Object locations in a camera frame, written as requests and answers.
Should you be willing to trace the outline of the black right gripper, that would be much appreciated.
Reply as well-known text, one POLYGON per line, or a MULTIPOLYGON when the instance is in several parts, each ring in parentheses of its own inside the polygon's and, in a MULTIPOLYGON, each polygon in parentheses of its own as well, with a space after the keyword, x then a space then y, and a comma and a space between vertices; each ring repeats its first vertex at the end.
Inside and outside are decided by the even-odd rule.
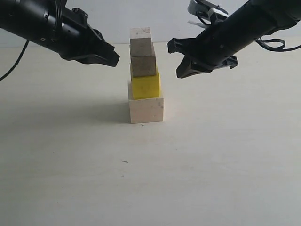
POLYGON ((167 43, 168 53, 177 52, 188 56, 183 58, 176 69, 177 78, 184 79, 224 67, 233 69, 238 66, 235 56, 238 51, 236 37, 236 24, 218 23, 195 38, 172 38, 167 43))

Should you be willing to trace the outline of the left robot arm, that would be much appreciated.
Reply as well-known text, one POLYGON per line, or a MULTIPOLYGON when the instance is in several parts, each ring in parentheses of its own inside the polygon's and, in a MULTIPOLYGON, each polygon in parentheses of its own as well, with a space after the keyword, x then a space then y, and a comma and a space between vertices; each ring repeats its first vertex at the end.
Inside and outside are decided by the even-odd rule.
POLYGON ((0 27, 56 52, 62 59, 115 67, 119 55, 88 23, 80 8, 64 0, 2 0, 0 27))

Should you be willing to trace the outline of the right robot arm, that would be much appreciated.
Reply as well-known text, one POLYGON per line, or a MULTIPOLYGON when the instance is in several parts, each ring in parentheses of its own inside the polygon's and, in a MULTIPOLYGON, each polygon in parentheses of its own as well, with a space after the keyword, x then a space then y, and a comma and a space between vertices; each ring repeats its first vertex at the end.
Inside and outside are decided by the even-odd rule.
POLYGON ((296 26, 301 20, 301 2, 249 0, 230 15, 209 1, 192 0, 188 12, 201 21, 203 31, 195 38, 173 38, 167 44, 169 53, 184 55, 176 69, 180 79, 238 66, 235 54, 253 42, 269 51, 286 52, 283 40, 282 46, 273 48, 262 37, 296 26))

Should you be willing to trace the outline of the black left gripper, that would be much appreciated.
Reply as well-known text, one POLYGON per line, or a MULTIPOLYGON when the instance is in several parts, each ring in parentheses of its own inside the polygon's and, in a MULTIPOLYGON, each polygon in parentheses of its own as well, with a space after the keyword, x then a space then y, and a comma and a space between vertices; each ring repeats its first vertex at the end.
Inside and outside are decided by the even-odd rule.
POLYGON ((62 29, 54 41, 54 51, 62 59, 82 64, 101 64, 116 67, 119 55, 105 42, 98 30, 87 22, 88 14, 80 8, 62 8, 62 29))

